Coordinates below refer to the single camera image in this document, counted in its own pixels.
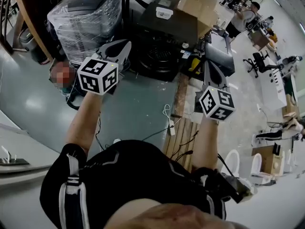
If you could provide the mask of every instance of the gray floor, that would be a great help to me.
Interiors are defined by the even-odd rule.
[[[60,152],[76,110],[67,106],[48,80],[50,64],[39,65],[29,53],[15,52],[11,57],[4,50],[1,52],[0,109],[34,139]],[[102,145],[110,145],[116,138],[142,140],[165,129],[168,122],[162,110],[165,104],[173,104],[176,88],[176,80],[166,83],[126,73],[114,95],[104,97],[98,136]],[[165,132],[147,140],[160,149],[164,141]],[[89,157],[99,151],[94,141]]]

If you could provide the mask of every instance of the plastic-wrapped machine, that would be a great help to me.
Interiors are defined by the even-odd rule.
[[[112,40],[122,21],[122,0],[63,0],[48,20],[70,62],[81,64]]]

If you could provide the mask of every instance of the black shorts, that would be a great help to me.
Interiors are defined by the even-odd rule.
[[[228,24],[225,30],[229,33],[230,38],[237,37],[241,33],[241,31],[237,30],[231,22]]]
[[[193,205],[225,219],[224,202],[207,191],[199,177],[194,179],[194,175],[154,145],[130,140],[113,144],[89,161],[79,146],[68,144],[63,148],[43,181],[40,196],[43,210],[58,228],[61,228],[61,187],[71,178],[67,155],[78,160],[77,180],[85,184],[91,229],[103,228],[116,210],[140,198],[162,204]],[[67,208],[65,205],[66,214],[74,213],[73,210],[75,206]]]

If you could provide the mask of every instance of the black office chair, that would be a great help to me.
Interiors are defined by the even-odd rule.
[[[268,70],[271,70],[271,69],[278,69],[278,70],[282,70],[284,68],[284,65],[281,64],[281,65],[265,65],[264,63],[264,59],[269,57],[269,54],[268,52],[266,51],[266,56],[262,55],[259,53],[259,52],[255,52],[253,53],[253,58],[254,58],[254,62],[252,61],[252,59],[244,59],[243,61],[244,62],[248,62],[252,68],[250,70],[248,70],[248,73],[250,73],[252,70],[255,71],[255,77],[257,78],[258,77],[258,74],[257,72],[259,71],[260,73],[264,73]]]

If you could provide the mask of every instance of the desk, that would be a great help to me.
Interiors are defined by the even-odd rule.
[[[269,43],[267,35],[261,28],[254,32],[250,31],[249,35],[252,42],[260,47],[259,51],[261,51]]]
[[[269,57],[264,60],[265,65],[276,65]],[[263,92],[263,103],[270,110],[280,109],[287,105],[284,83],[278,69],[272,69],[259,74]]]
[[[165,104],[173,106],[178,88],[178,78],[172,82],[162,82],[132,72],[124,73],[113,95],[106,94],[101,110],[101,132],[98,138],[105,147],[114,139],[142,140],[168,126],[168,119],[162,114]],[[166,131],[147,139],[163,150]],[[99,153],[96,140],[88,158]]]

